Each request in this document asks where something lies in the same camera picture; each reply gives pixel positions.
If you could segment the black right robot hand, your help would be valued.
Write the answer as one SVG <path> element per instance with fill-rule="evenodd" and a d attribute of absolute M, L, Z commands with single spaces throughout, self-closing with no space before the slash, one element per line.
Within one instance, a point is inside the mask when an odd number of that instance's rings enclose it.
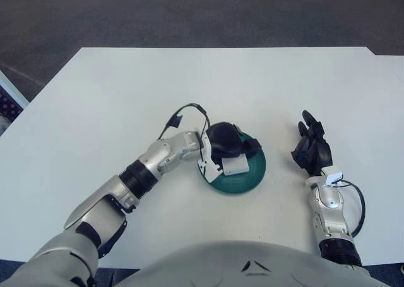
<path fill-rule="evenodd" d="M 331 148 L 324 139 L 322 123 L 306 110 L 302 117 L 304 121 L 297 125 L 300 140 L 291 155 L 310 177 L 320 176 L 322 168 L 333 165 Z"/>

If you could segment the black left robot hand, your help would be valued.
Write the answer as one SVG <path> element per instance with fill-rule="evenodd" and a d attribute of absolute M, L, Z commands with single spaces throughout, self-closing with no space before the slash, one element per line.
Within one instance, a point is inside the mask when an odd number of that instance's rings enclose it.
<path fill-rule="evenodd" d="M 213 124 L 208 129 L 207 135 L 213 158 L 236 158 L 241 154 L 251 158 L 262 149 L 257 139 L 242 132 L 238 126 L 229 122 Z"/>

